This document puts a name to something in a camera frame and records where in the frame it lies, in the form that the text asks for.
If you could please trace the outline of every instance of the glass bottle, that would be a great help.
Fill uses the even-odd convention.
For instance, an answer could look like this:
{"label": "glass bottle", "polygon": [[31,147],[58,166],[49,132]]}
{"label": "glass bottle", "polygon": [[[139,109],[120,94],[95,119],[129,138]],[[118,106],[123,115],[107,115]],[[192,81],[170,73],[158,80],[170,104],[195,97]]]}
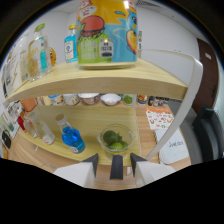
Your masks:
{"label": "glass bottle", "polygon": [[36,138],[37,137],[36,129],[35,129],[35,126],[33,125],[33,122],[28,117],[26,117],[26,116],[24,116],[23,126],[25,127],[25,129],[27,130],[27,132],[33,138]]}
{"label": "glass bottle", "polygon": [[52,133],[50,128],[44,121],[39,121],[35,112],[31,112],[29,115],[32,121],[37,135],[43,140],[47,145],[51,145],[55,140],[55,135]]}
{"label": "glass bottle", "polygon": [[153,106],[153,101],[154,101],[155,97],[154,96],[150,96],[149,97],[149,101],[148,101],[148,105],[149,106]]}
{"label": "glass bottle", "polygon": [[29,80],[33,82],[52,71],[48,37],[42,34],[45,23],[36,27],[34,39],[28,45]]}
{"label": "glass bottle", "polygon": [[67,122],[64,114],[59,114],[55,118],[62,132],[62,141],[73,153],[81,153],[85,149],[85,143],[76,128],[72,128]]}
{"label": "glass bottle", "polygon": [[75,27],[75,24],[72,24],[68,27],[69,33],[68,36],[64,39],[66,63],[77,61]]}

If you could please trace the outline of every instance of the can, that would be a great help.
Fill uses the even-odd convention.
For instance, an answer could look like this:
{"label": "can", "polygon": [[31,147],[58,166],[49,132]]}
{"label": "can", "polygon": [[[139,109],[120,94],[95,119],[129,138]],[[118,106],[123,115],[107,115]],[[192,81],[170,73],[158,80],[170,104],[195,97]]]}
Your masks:
{"label": "can", "polygon": [[78,63],[83,67],[127,67],[138,51],[134,0],[82,0],[76,18]]}
{"label": "can", "polygon": [[147,102],[147,95],[138,95],[137,102],[141,105],[145,105]]}

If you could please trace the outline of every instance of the plastic bottle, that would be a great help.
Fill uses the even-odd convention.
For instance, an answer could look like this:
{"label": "plastic bottle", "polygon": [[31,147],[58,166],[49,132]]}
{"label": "plastic bottle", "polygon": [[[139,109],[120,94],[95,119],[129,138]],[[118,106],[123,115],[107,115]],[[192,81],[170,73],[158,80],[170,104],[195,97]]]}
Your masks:
{"label": "plastic bottle", "polygon": [[44,121],[39,121],[35,112],[31,112],[29,115],[32,121],[37,135],[43,140],[47,145],[51,145],[55,140],[55,135],[52,133],[50,128]]}
{"label": "plastic bottle", "polygon": [[65,61],[67,63],[77,61],[75,27],[75,24],[72,24],[68,27],[69,34],[64,40]]}
{"label": "plastic bottle", "polygon": [[59,114],[55,118],[62,132],[62,141],[73,153],[81,153],[85,149],[85,143],[76,128],[72,128],[67,122],[64,114]]}
{"label": "plastic bottle", "polygon": [[23,126],[25,127],[25,129],[27,130],[27,132],[33,137],[36,138],[37,137],[37,133],[36,133],[36,129],[35,126],[33,125],[33,122],[26,116],[24,116],[24,122],[23,122]]}

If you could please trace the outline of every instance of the shelf board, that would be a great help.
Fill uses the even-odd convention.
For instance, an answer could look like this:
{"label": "shelf board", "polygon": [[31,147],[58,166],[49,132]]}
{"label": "shelf board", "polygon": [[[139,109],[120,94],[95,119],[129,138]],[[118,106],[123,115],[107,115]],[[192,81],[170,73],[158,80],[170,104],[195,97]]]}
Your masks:
{"label": "shelf board", "polygon": [[110,70],[87,70],[72,62],[58,64],[41,79],[25,83],[4,103],[36,96],[95,92],[183,99],[187,88],[171,73],[140,58],[129,68]]}
{"label": "shelf board", "polygon": [[[59,156],[83,161],[98,153],[101,165],[111,165],[111,156],[105,153],[97,141],[97,135],[107,125],[119,123],[130,128],[136,135],[133,145],[123,156],[123,165],[131,166],[130,153],[140,156],[140,144],[137,128],[135,109],[131,107],[91,107],[91,106],[36,106],[33,110],[38,119],[47,123],[56,136],[52,145],[45,144],[40,138],[33,139],[28,133],[20,129],[19,134],[33,144]],[[55,117],[63,113],[67,117],[71,126],[77,128],[86,144],[85,150],[80,154],[75,154],[61,140],[60,127],[55,121]]]}

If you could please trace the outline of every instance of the container lid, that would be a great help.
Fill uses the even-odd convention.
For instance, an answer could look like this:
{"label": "container lid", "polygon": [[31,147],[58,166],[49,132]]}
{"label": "container lid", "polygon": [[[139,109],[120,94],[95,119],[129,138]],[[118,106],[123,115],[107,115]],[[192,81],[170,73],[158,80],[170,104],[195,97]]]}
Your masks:
{"label": "container lid", "polygon": [[49,98],[54,98],[56,96],[59,96],[59,95],[51,95],[51,96],[48,96]]}
{"label": "container lid", "polygon": [[34,32],[39,32],[39,31],[42,30],[44,27],[45,27],[45,23],[42,23],[42,24],[38,25],[38,26],[35,28],[35,31],[34,31]]}
{"label": "container lid", "polygon": [[75,29],[75,27],[76,27],[76,25],[75,25],[75,24],[72,24],[72,25],[70,25],[70,26],[68,27],[68,29],[69,29],[69,30],[71,30],[71,29]]}
{"label": "container lid", "polygon": [[67,118],[65,117],[64,114],[58,114],[55,117],[55,120],[56,120],[58,125],[63,125],[63,124],[65,124],[67,122]]}
{"label": "container lid", "polygon": [[36,113],[35,112],[31,112],[29,114],[29,118],[30,118],[31,121],[35,121],[37,119]]}

